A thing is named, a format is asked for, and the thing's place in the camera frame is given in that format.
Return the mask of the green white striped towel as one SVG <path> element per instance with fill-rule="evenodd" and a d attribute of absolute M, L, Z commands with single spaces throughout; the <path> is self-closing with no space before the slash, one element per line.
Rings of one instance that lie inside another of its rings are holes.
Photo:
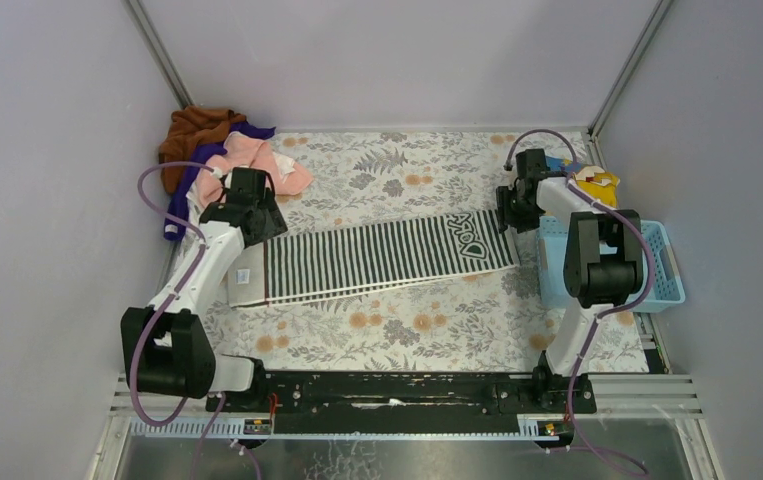
<path fill-rule="evenodd" d="M 490 210 L 284 235 L 244 251 L 226 275 L 234 308 L 302 304 L 491 273 L 518 263 Z"/>

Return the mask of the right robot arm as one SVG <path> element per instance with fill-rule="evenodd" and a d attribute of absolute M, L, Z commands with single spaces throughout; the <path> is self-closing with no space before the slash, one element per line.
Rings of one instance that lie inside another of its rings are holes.
<path fill-rule="evenodd" d="M 631 308 L 641 296 L 654 258 L 640 232 L 640 217 L 613 209 L 583 191 L 573 176 L 552 171 L 541 149 L 515 157 L 516 178 L 496 190 L 500 231 L 538 228 L 545 213 L 567 229 L 563 283 L 571 303 L 558 334 L 532 372 L 530 396 L 548 405 L 564 394 L 583 394 L 588 353 L 604 320 Z"/>

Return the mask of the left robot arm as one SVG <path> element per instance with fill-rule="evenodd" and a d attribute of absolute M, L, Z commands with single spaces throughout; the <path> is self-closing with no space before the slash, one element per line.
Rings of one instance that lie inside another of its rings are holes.
<path fill-rule="evenodd" d="M 202 319 L 230 266 L 248 248 L 286 230 L 271 175 L 253 168 L 208 167 L 216 198 L 188 225 L 195 246 L 145 307 L 130 307 L 120 329 L 126 381 L 134 393 L 200 399 L 250 389 L 254 360 L 218 355 Z"/>

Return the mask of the pink towel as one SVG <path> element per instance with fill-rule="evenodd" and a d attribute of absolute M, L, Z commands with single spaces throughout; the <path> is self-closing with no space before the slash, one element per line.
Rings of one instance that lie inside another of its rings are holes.
<path fill-rule="evenodd" d="M 212 155 L 205 165 L 225 175 L 240 167 L 266 171 L 272 177 L 276 195 L 298 195 L 314 180 L 304 166 L 275 152 L 265 140 L 232 132 L 223 143 L 223 149 L 225 153 Z"/>

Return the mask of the purple towel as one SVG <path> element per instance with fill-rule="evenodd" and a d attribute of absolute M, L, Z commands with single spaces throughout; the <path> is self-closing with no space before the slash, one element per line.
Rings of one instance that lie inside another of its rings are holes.
<path fill-rule="evenodd" d="M 276 128 L 262 128 L 256 127 L 250 124 L 248 121 L 242 121 L 234 123 L 230 126 L 230 133 L 242 133 L 253 139 L 268 140 L 271 139 L 275 133 Z M 224 141 L 204 143 L 197 146 L 191 153 L 186 154 L 182 161 L 187 161 L 196 164 L 205 164 L 214 155 L 224 155 L 227 150 L 223 147 Z M 193 185 L 200 169 L 198 167 L 182 166 L 181 177 L 177 182 L 175 191 L 171 194 L 167 212 L 170 215 L 176 216 L 183 220 L 189 219 L 189 207 L 187 200 L 187 193 Z M 164 232 L 163 237 L 170 242 L 181 241 L 186 233 L 186 228 L 174 222 L 171 219 L 164 220 Z"/>

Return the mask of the blue yellow cartoon towel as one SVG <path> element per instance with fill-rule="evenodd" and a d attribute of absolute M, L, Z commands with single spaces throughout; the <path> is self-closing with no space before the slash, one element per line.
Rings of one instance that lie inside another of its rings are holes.
<path fill-rule="evenodd" d="M 594 199 L 611 208 L 618 207 L 617 187 L 620 178 L 596 165 L 572 163 L 569 159 L 546 156 L 550 171 L 571 177 L 578 187 Z"/>

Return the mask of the brown towel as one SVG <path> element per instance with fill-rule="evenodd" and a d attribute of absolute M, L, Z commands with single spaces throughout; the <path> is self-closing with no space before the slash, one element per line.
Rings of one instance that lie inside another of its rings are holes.
<path fill-rule="evenodd" d="M 232 124 L 247 117 L 228 108 L 187 106 L 171 114 L 170 127 L 157 150 L 159 164 L 189 161 L 202 144 L 224 141 Z"/>

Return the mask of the floral table cloth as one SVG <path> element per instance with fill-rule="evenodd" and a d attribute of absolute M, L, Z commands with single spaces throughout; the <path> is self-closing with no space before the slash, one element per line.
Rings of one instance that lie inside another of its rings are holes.
<path fill-rule="evenodd" d="M 291 233 L 492 208 L 511 147 L 588 158 L 584 137 L 488 132 L 280 133 L 273 148 L 313 183 L 280 199 Z M 517 266 L 305 305 L 232 308 L 203 324 L 220 353 L 270 369 L 527 371 L 554 340 L 562 312 L 539 298 L 536 239 L 516 240 Z"/>

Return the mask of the light blue plastic basket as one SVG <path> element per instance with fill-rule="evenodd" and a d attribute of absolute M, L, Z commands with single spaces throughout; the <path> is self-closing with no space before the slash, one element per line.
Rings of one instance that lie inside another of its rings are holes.
<path fill-rule="evenodd" d="M 641 233 L 653 253 L 655 283 L 632 311 L 654 314 L 683 304 L 686 294 L 666 229 L 660 222 L 642 220 Z M 566 308 L 572 301 L 563 278 L 567 228 L 557 218 L 543 216 L 535 238 L 541 301 L 548 309 Z"/>

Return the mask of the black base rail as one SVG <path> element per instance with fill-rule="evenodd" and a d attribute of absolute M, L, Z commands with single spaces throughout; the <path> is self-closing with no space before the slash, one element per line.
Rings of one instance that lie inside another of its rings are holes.
<path fill-rule="evenodd" d="M 277 434 L 511 434 L 518 418 L 597 410 L 586 375 L 269 371 L 229 392 L 226 413 L 262 414 Z"/>

